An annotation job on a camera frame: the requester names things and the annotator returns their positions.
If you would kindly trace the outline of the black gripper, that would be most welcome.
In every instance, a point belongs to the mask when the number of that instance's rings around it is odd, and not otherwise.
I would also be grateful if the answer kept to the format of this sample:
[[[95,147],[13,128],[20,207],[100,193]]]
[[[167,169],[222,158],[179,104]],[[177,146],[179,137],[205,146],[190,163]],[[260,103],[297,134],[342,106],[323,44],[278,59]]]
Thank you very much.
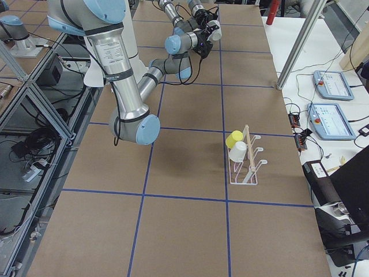
[[[213,13],[210,10],[200,9],[195,13],[195,20],[200,28],[206,28],[210,21],[217,19],[217,13]]]
[[[213,48],[213,42],[208,40],[210,32],[208,31],[208,27],[205,29],[194,31],[194,34],[197,38],[197,42],[195,46],[192,47],[193,51],[197,53],[201,58],[206,58]]]

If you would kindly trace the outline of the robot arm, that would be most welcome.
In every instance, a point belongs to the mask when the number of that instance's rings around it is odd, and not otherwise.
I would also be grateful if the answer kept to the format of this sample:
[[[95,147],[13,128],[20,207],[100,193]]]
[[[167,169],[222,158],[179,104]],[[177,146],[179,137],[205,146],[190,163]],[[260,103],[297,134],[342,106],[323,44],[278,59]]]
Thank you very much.
[[[191,32],[195,29],[205,29],[211,21],[218,20],[217,12],[213,13],[210,10],[206,10],[201,1],[187,1],[191,11],[190,17],[187,20],[179,14],[173,1],[152,1],[152,3],[154,2],[158,3],[159,9],[171,20],[174,28],[184,33]]]
[[[183,85],[192,76],[190,51],[201,58],[210,53],[213,43],[221,39],[218,13],[200,1],[188,1],[190,18],[185,20],[172,1],[158,1],[174,27],[165,40],[166,59],[154,59],[144,66],[138,57],[128,1],[48,1],[51,28],[69,35],[82,36],[98,76],[85,76],[90,87],[110,83],[116,109],[110,128],[117,140],[140,145],[153,143],[160,131],[160,120],[145,101],[161,79],[175,75]]]

